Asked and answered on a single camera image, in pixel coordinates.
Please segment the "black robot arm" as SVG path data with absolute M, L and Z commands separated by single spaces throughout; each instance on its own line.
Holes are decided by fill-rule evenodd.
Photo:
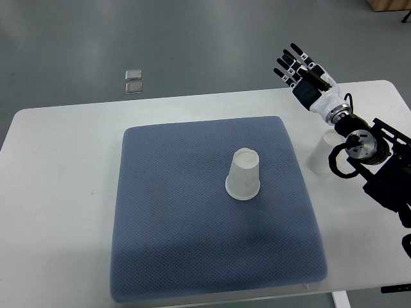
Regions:
M 331 172 L 345 179 L 362 176 L 364 192 L 410 228 L 410 138 L 380 119 L 369 125 L 354 113 L 350 93 L 342 97 L 320 64 L 298 45 L 290 47 L 273 71 L 306 110 L 319 114 L 344 138 L 327 155 Z

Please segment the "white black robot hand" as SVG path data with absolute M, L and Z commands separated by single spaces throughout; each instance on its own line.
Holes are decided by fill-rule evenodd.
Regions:
M 335 80 L 295 43 L 290 47 L 295 54 L 284 49 L 277 63 L 292 79 L 278 68 L 273 72 L 292 87 L 293 95 L 305 109 L 319 114 L 326 123 L 337 123 L 347 116 L 349 104 L 340 97 L 340 88 Z

